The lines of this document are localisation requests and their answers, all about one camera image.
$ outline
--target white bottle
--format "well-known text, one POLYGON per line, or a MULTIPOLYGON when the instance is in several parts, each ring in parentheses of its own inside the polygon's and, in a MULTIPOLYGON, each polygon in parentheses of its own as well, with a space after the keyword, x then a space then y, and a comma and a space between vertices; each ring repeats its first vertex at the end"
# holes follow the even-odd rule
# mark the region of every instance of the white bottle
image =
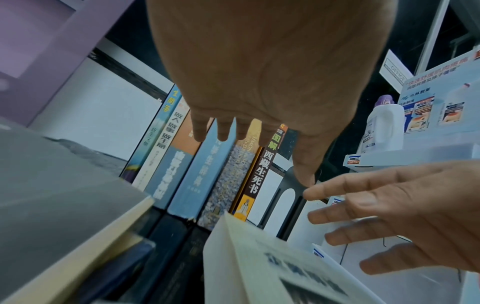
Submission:
POLYGON ((390 95, 382 95, 366 121, 360 153, 401 150, 404 146, 405 112, 390 95))

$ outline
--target open book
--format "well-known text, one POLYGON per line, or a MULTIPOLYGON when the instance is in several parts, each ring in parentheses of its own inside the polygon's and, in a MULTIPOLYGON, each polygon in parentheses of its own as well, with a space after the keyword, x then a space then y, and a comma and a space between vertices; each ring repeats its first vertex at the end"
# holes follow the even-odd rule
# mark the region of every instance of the open book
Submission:
POLYGON ((341 267, 225 214, 203 250, 205 302, 383 303, 341 267))

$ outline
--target white book spine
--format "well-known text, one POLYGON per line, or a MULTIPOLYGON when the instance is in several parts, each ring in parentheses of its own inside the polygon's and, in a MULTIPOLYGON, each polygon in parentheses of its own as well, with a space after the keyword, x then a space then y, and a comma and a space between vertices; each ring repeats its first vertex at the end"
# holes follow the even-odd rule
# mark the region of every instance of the white book spine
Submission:
POLYGON ((185 99, 182 97, 177 107, 175 108, 175 111, 172 113, 169 120, 165 124, 163 131, 161 132, 158 140, 150 151, 150 154, 146 158, 145 163, 140 169, 140 172, 138 172, 138 175, 133 181, 132 185, 135 188, 141 191, 145 190, 148 183, 150 182, 150 179, 154 175, 155 170, 159 166, 162 158, 164 157, 167 149, 172 143, 172 140, 174 139, 180 126, 182 125, 185 117, 187 116, 189 110, 190 107, 187 105, 185 99))

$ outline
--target purple bottle cap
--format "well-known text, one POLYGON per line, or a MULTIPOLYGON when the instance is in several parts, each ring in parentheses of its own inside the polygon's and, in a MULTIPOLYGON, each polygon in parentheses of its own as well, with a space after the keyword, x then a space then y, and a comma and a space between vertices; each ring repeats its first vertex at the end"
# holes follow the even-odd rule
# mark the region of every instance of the purple bottle cap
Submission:
POLYGON ((394 98, 391 95, 382 95, 376 101, 375 106, 393 105, 393 104, 395 104, 395 101, 394 101, 394 98))

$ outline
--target palm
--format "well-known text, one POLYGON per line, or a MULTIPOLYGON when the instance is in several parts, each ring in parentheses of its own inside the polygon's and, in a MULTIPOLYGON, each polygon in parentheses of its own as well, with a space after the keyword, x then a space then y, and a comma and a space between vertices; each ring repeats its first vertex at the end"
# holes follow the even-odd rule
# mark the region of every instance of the palm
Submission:
POLYGON ((299 131, 294 168, 309 185, 352 118, 394 19, 395 0, 348 2, 149 0, 153 37, 190 105, 195 139, 210 117, 220 140, 235 117, 239 139, 261 120, 262 145, 285 123, 299 131))
POLYGON ((345 203, 309 214, 313 223, 375 216, 325 235, 332 245, 394 235, 413 242, 363 261, 366 273, 433 265, 479 272, 478 186, 480 162, 453 162, 348 174, 306 190, 305 197, 350 193, 345 203))

